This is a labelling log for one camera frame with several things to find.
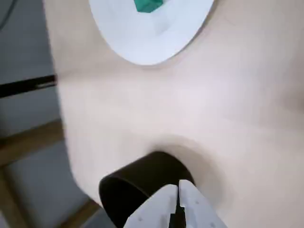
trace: white plate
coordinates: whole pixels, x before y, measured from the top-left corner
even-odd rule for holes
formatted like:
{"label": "white plate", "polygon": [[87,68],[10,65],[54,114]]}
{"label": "white plate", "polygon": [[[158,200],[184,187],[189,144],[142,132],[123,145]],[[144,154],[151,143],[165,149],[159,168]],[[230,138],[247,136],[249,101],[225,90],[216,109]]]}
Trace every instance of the white plate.
{"label": "white plate", "polygon": [[134,0],[90,0],[104,39],[122,58],[139,65],[161,63],[181,51],[206,19],[213,0],[165,0],[139,13]]}

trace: black cylinder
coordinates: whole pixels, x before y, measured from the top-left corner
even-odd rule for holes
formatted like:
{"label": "black cylinder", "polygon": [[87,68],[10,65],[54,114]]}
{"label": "black cylinder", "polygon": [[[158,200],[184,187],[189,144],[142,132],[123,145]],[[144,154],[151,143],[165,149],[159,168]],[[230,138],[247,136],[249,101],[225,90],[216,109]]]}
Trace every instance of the black cylinder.
{"label": "black cylinder", "polygon": [[167,184],[189,180],[188,169],[165,152],[152,152],[102,178],[99,196],[103,207],[117,228],[123,228],[128,217],[151,195]]}

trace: wooden table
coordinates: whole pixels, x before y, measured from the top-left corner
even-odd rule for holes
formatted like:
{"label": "wooden table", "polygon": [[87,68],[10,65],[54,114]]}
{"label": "wooden table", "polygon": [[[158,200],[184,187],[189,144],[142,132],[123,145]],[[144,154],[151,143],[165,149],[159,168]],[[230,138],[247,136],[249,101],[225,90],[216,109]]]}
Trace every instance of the wooden table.
{"label": "wooden table", "polygon": [[218,0],[158,66],[105,43],[86,0],[45,0],[71,169],[101,178],[163,149],[232,228],[304,227],[304,1]]}

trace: black cable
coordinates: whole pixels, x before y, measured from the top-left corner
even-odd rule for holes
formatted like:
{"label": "black cable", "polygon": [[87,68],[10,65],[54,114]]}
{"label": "black cable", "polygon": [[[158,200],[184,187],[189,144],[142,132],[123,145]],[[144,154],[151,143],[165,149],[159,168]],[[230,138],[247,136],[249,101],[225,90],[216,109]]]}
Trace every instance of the black cable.
{"label": "black cable", "polygon": [[4,15],[3,20],[0,23],[0,32],[3,30],[3,28],[6,26],[6,24],[8,23],[10,16],[12,14],[12,12],[15,9],[16,3],[18,0],[12,0],[11,5],[9,6],[8,11],[6,12],[6,14]]}

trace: green block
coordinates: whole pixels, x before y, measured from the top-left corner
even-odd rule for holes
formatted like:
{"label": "green block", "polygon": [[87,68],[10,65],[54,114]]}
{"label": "green block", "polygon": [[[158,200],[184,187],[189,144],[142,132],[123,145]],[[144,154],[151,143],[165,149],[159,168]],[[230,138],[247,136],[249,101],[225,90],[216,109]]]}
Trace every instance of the green block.
{"label": "green block", "polygon": [[141,13],[151,13],[163,4],[163,0],[134,0],[136,9]]}

